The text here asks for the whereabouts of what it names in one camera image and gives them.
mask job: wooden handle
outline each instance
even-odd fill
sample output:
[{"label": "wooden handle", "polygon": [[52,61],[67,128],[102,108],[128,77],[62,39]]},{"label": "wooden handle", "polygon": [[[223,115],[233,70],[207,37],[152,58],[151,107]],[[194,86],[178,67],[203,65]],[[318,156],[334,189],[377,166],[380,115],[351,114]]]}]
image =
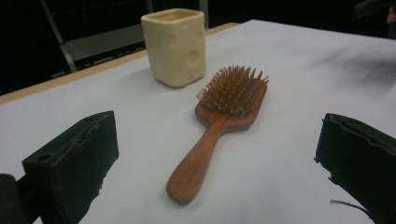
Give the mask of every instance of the wooden handle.
[{"label": "wooden handle", "polygon": [[178,203],[189,203],[201,188],[213,149],[222,134],[219,125],[211,125],[192,150],[177,166],[166,185],[169,197]]}]

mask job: cream ceramic cup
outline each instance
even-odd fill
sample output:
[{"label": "cream ceramic cup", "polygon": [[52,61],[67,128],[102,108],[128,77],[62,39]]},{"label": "cream ceramic cup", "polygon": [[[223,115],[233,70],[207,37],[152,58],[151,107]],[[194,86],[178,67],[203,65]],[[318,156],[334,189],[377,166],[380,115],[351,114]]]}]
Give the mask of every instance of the cream ceramic cup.
[{"label": "cream ceramic cup", "polygon": [[153,75],[183,87],[205,74],[204,12],[173,8],[141,18]]}]

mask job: hairbrush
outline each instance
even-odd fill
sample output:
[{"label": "hairbrush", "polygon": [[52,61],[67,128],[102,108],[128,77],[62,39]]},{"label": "hairbrush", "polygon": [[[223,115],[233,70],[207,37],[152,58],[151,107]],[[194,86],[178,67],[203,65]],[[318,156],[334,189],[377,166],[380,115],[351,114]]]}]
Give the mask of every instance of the hairbrush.
[{"label": "hairbrush", "polygon": [[169,177],[166,191],[178,203],[189,203],[200,190],[218,139],[227,132],[246,130],[259,114],[268,77],[256,69],[220,69],[197,98],[195,114],[206,131]]}]

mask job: hairbrush bristle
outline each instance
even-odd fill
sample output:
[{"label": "hairbrush bristle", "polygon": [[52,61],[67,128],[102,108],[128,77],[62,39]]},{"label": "hairbrush bristle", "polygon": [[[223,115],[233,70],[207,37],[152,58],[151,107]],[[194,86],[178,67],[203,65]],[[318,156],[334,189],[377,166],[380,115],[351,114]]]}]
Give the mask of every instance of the hairbrush bristle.
[{"label": "hairbrush bristle", "polygon": [[220,69],[197,97],[206,109],[246,116],[260,105],[268,77],[262,72],[254,77],[256,69],[230,66]]}]

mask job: white tabletop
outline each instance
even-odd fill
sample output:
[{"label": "white tabletop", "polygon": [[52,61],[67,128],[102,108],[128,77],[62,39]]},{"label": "white tabletop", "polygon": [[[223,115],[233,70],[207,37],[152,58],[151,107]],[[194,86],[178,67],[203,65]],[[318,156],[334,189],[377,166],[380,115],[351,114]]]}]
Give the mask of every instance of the white tabletop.
[{"label": "white tabletop", "polygon": [[[182,89],[156,81],[147,57],[0,105],[0,172],[74,123],[113,110],[120,158],[80,223],[371,224],[315,163],[326,113],[396,136],[396,42],[266,21],[206,38],[206,75]],[[196,94],[225,66],[269,76],[249,130],[223,135],[188,205],[168,198],[170,174],[205,131]]]}]

